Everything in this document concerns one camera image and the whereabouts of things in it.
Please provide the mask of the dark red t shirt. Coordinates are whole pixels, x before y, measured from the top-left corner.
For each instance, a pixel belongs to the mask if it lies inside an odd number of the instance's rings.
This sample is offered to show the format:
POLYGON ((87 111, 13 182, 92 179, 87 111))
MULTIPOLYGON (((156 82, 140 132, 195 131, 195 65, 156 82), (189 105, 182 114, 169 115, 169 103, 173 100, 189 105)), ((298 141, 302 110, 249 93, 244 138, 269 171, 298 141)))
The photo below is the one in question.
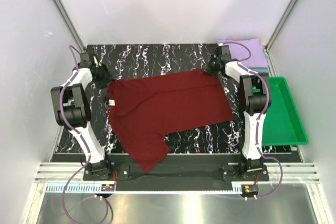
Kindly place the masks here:
POLYGON ((112 130, 145 173, 171 151, 166 135, 235 119, 219 78, 202 69, 112 81, 107 95, 112 130))

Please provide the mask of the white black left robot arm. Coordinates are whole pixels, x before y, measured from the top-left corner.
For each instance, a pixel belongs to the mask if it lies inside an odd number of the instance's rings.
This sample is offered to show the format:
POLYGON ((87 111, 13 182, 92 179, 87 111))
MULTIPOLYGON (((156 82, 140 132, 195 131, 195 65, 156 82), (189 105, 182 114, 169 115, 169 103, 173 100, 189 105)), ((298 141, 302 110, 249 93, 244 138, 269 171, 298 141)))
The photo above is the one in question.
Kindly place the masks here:
POLYGON ((69 131, 85 154, 84 180, 108 180, 113 175, 112 163, 92 129, 85 93, 91 83, 105 89, 112 80, 107 66, 95 54, 83 52, 69 79, 50 91, 57 124, 69 131))

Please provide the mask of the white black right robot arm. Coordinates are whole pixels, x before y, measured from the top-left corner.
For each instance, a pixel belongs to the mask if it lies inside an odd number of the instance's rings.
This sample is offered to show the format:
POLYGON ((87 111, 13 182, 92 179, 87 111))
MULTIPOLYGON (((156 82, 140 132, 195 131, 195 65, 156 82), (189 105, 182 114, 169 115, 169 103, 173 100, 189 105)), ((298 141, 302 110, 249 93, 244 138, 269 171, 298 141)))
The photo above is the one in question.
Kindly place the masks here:
POLYGON ((221 74, 234 79, 239 84, 239 108, 244 114, 245 136, 241 151, 241 160, 232 176, 239 175, 250 180, 263 170, 264 158, 261 153, 263 124, 271 105, 269 74, 253 71, 242 64, 251 57, 251 51, 239 42, 224 42, 216 47, 203 73, 210 76, 221 74), (234 58, 229 45, 239 45, 247 50, 248 57, 242 60, 234 58))

